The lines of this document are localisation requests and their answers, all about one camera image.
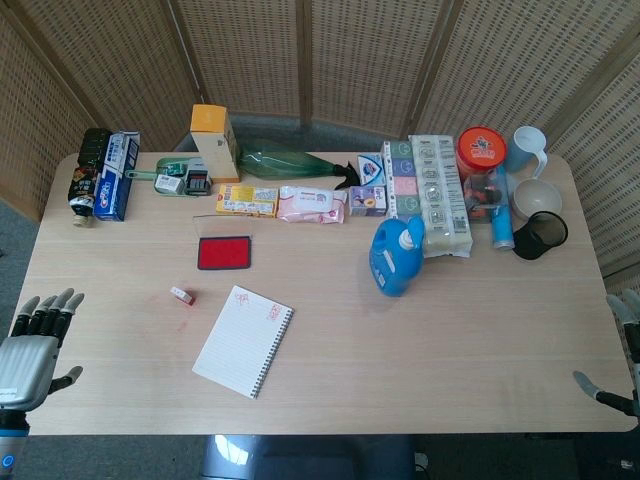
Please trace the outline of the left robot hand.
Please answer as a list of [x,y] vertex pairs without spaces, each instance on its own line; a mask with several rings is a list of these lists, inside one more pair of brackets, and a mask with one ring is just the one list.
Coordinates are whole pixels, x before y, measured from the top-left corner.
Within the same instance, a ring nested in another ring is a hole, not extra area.
[[45,399],[73,385],[83,372],[73,367],[56,378],[54,371],[71,320],[84,300],[68,288],[42,299],[35,296],[19,310],[1,343],[1,409],[29,412]]

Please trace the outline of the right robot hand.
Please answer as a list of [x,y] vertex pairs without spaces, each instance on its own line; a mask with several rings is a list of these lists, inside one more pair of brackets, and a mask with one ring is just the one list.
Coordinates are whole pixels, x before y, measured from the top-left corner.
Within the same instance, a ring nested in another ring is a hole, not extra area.
[[631,289],[622,291],[623,299],[608,295],[606,301],[622,327],[630,359],[630,371],[635,390],[632,398],[605,391],[597,387],[580,371],[573,377],[581,390],[590,398],[627,416],[639,418],[639,294]]

